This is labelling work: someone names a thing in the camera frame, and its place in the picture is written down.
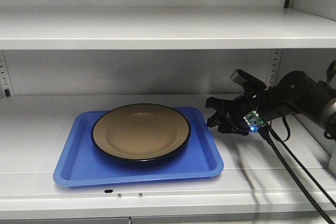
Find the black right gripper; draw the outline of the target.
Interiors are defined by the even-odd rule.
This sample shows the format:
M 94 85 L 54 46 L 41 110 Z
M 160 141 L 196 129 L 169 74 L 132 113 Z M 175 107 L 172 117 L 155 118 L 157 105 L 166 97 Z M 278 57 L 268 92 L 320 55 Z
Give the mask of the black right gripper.
M 259 125 L 264 126 L 268 120 L 265 105 L 262 102 L 262 89 L 245 89 L 245 93 L 233 100 L 218 99 L 210 97 L 206 99 L 205 107 L 215 109 L 212 116 L 207 119 L 208 127 L 216 127 L 220 133 L 238 134 L 246 136 L 249 132 L 256 132 Z M 250 113 L 255 111 L 255 116 L 261 120 L 258 123 L 250 123 L 244 119 L 250 117 Z

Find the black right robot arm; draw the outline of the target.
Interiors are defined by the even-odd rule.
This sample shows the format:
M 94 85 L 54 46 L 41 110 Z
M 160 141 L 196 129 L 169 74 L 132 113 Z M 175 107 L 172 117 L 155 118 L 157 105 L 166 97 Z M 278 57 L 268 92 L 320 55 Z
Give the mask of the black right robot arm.
M 210 97 L 206 107 L 215 110 L 207 119 L 208 127 L 221 133 L 248 135 L 269 126 L 269 122 L 290 114 L 302 114 L 324 129 L 327 139 L 335 139 L 335 62 L 327 69 L 327 80 L 316 82 L 303 71 L 285 75 L 279 83 L 267 88 L 249 73 L 236 69 L 231 80 L 244 88 L 244 94 L 233 100 Z

